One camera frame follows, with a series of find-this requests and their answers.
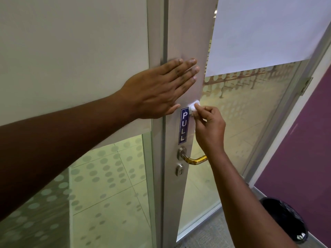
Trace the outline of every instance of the blue sticker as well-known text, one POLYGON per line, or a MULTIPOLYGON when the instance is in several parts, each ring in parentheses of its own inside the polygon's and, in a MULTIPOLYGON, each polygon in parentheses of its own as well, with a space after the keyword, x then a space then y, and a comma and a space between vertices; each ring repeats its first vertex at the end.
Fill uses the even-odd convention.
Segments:
POLYGON ((180 113, 178 145, 185 143, 187 139, 188 120, 190 119, 190 115, 188 112, 188 108, 185 108, 182 109, 180 113))

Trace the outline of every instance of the trash bin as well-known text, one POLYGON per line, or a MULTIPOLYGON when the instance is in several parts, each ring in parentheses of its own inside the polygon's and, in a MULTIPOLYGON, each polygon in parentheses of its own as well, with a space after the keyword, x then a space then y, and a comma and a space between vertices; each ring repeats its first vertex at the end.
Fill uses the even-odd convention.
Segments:
POLYGON ((272 197, 264 197, 260 199, 260 202, 294 242, 303 244, 307 241, 307 226, 302 217, 291 206, 272 197))

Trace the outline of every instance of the door hinge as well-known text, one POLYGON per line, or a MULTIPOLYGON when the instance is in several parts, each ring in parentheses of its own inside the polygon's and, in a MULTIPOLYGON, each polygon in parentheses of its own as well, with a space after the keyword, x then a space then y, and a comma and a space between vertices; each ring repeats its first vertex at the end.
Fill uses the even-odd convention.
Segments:
POLYGON ((303 95, 304 92, 306 91, 308 85, 310 84, 310 82, 312 81, 312 77, 309 77, 306 79, 306 82, 304 83, 304 86, 302 87, 301 91, 300 91, 300 95, 303 95))

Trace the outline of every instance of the lever handle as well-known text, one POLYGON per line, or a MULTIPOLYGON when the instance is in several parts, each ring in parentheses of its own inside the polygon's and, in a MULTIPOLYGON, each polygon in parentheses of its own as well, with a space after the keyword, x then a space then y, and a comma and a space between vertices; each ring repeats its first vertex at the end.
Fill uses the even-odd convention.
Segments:
POLYGON ((208 160, 207 156, 204 155, 200 158, 197 158, 197 159, 192 159, 192 158, 189 158, 187 155, 186 155, 186 148, 185 147, 180 147, 178 149, 178 152, 177 152, 177 159, 180 160, 181 158, 188 164, 192 164, 192 165, 198 165, 198 164, 201 164, 205 161, 208 160))

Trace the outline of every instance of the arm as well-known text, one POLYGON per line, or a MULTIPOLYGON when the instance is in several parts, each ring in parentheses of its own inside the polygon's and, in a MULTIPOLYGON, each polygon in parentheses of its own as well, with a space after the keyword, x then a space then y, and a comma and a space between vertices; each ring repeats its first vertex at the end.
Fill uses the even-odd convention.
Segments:
POLYGON ((235 247, 297 247, 263 208, 226 155, 223 146, 225 121, 219 110, 198 104, 195 107, 196 139, 212 167, 235 247))
POLYGON ((195 59, 140 72, 113 95, 0 127, 0 220, 99 142, 137 118, 173 113, 195 82, 195 59))

